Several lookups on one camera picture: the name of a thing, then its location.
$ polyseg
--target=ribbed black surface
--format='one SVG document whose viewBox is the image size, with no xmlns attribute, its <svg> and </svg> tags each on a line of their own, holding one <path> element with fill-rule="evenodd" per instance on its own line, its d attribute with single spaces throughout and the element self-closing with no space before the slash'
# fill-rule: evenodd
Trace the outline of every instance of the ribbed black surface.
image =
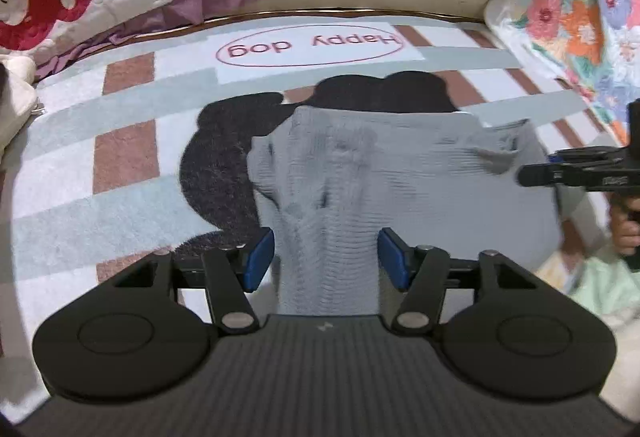
<svg viewBox="0 0 640 437">
<path fill-rule="evenodd" d="M 617 437 L 596 396 L 548 406 L 494 399 L 445 369 L 427 341 L 376 317 L 272 317 L 225 338 L 174 390 L 127 406 L 53 398 L 26 437 Z"/>
</svg>

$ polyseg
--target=striped blanket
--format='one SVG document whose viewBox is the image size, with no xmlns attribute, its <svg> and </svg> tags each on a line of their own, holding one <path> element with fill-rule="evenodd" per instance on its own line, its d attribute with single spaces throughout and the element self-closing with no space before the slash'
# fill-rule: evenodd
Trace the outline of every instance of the striped blanket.
<svg viewBox="0 0 640 437">
<path fill-rule="evenodd" d="M 273 16 L 85 58 L 37 85 L 46 113 L 2 161 L 0 411 L 18 421 L 47 398 L 30 344 L 52 312 L 155 249 L 187 255 L 251 233 L 251 136 L 327 78 L 384 82 L 399 72 L 437 74 L 455 105 L 486 124 L 532 119 L 550 152 L 614 142 L 568 85 L 521 67 L 478 24 Z M 419 112 L 428 91 L 416 88 L 411 103 L 397 105 Z M 372 92 L 393 89 L 380 83 Z M 327 99 L 370 109 L 369 94 L 348 86 Z M 564 252 L 577 258 L 602 240 L 606 200 L 578 195 L 572 210 Z M 258 289 L 250 300 L 264 311 L 269 298 Z M 180 301 L 207 317 L 198 292 Z"/>
</svg>

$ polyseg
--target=green fabric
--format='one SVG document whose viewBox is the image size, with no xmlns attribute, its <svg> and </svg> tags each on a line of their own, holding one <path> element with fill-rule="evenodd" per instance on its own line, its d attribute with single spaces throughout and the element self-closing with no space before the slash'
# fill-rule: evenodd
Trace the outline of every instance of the green fabric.
<svg viewBox="0 0 640 437">
<path fill-rule="evenodd" d="M 597 316 L 640 302 L 640 271 L 632 273 L 612 249 L 584 261 L 577 287 L 569 296 Z"/>
</svg>

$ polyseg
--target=orange flower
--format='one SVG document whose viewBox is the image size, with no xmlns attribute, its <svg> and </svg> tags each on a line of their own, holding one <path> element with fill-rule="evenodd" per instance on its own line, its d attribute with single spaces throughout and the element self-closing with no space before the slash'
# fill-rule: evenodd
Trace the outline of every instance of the orange flower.
<svg viewBox="0 0 640 437">
<path fill-rule="evenodd" d="M 560 18 L 562 26 L 570 35 L 567 51 L 574 56 L 586 56 L 591 63 L 600 63 L 604 43 L 600 13 L 597 5 L 589 8 L 581 0 L 574 0 L 572 12 Z"/>
</svg>

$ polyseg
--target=human hand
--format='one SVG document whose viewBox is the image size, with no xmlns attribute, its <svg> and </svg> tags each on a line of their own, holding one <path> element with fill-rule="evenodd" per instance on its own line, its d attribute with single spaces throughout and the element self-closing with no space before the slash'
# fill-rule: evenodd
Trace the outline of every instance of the human hand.
<svg viewBox="0 0 640 437">
<path fill-rule="evenodd" d="M 640 224 L 629 220 L 629 212 L 640 211 L 640 197 L 614 195 L 609 208 L 609 227 L 613 247 L 621 255 L 633 255 L 640 245 Z"/>
</svg>

